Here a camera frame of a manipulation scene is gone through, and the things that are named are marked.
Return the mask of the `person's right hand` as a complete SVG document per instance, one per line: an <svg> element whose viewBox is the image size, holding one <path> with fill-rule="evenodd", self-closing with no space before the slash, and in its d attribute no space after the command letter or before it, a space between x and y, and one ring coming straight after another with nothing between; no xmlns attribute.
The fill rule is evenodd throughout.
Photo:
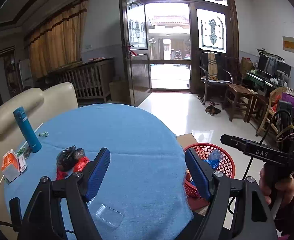
<svg viewBox="0 0 294 240"><path fill-rule="evenodd" d="M267 175L265 166L260 170L259 173L259 187L265 197L267 204L271 204L271 193L272 189L266 183ZM278 193L282 196L281 207L288 205L294 197L294 179L292 175L289 178L278 181L272 188L276 189Z"/></svg>

